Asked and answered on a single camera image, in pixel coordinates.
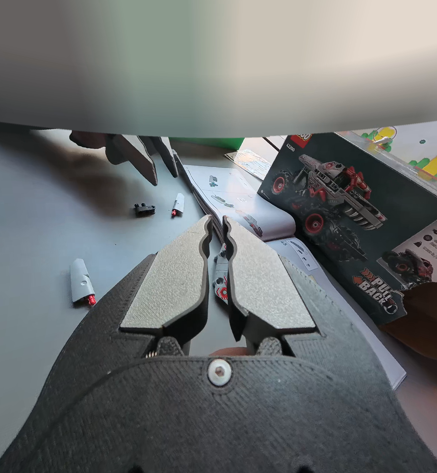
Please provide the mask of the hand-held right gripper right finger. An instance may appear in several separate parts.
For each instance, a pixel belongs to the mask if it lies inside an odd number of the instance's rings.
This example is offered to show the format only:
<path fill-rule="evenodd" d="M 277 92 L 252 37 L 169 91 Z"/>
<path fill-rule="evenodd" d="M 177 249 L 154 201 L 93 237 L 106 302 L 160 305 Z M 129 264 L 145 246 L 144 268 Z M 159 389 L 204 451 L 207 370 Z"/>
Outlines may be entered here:
<path fill-rule="evenodd" d="M 259 345 L 267 337 L 317 333 L 317 325 L 279 254 L 229 216 L 226 245 L 228 319 L 233 337 Z"/>

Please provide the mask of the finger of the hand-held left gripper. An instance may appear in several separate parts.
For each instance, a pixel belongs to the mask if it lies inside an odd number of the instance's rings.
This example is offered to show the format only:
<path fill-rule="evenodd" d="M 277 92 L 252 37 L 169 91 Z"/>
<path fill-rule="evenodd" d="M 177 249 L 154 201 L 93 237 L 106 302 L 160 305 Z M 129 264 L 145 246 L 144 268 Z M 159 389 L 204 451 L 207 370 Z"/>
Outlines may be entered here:
<path fill-rule="evenodd" d="M 163 160 L 163 163 L 166 165 L 170 174 L 177 178 L 179 176 L 175 155 L 171 148 L 171 144 L 168 137 L 154 137 L 151 136 L 150 140 L 157 154 Z"/>
<path fill-rule="evenodd" d="M 115 148 L 153 186 L 158 185 L 156 165 L 144 143 L 137 135 L 115 134 L 112 138 Z"/>

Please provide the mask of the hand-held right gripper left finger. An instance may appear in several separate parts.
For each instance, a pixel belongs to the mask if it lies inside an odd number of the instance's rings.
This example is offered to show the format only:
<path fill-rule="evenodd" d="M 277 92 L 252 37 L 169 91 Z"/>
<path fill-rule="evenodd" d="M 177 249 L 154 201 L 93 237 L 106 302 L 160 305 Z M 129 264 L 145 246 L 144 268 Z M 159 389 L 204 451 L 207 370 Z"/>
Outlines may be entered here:
<path fill-rule="evenodd" d="M 205 215 L 158 251 L 120 323 L 126 333 L 187 345 L 208 320 L 212 217 Z"/>

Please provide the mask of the lego instruction booklet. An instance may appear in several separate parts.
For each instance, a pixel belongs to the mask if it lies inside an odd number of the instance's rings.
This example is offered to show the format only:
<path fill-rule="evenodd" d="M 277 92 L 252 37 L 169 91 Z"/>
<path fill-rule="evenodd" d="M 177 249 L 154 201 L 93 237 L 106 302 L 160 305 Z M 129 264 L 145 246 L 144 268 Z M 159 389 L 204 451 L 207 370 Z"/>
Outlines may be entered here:
<path fill-rule="evenodd" d="M 292 216 L 259 197 L 236 169 L 185 165 L 184 176 L 204 212 L 212 215 L 222 245 L 222 219 L 229 216 L 290 260 L 319 284 L 360 329 L 377 354 L 393 389 L 401 385 L 406 371 L 342 296 L 335 281 L 328 278 L 304 242 L 295 238 L 296 224 Z"/>

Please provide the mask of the dark lego set box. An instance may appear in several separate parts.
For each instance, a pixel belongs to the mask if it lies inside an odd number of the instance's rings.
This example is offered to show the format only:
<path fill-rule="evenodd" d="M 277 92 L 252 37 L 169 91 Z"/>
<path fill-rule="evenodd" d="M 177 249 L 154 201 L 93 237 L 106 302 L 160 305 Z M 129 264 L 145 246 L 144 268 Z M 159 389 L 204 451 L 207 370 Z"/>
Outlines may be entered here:
<path fill-rule="evenodd" d="M 384 332 L 437 359 L 437 181 L 353 132 L 289 135 L 259 194 Z"/>

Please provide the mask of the green sheet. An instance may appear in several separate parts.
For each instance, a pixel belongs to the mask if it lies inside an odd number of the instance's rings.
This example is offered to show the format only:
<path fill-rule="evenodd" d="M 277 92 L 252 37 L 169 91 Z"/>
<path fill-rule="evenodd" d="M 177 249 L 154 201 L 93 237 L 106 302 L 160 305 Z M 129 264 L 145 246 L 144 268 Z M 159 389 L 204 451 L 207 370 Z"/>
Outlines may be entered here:
<path fill-rule="evenodd" d="M 204 146 L 223 148 L 232 151 L 238 151 L 245 138 L 184 138 L 169 137 L 170 141 L 180 141 Z"/>

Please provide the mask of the clear plastic bag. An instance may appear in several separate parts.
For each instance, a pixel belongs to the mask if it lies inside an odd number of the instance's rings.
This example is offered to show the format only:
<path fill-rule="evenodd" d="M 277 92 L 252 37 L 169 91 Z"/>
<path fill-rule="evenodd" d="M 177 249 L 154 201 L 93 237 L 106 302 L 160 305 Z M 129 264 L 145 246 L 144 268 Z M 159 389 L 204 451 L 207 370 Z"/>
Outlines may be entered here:
<path fill-rule="evenodd" d="M 264 180 L 271 168 L 270 162 L 251 150 L 232 151 L 224 156 L 261 181 Z"/>

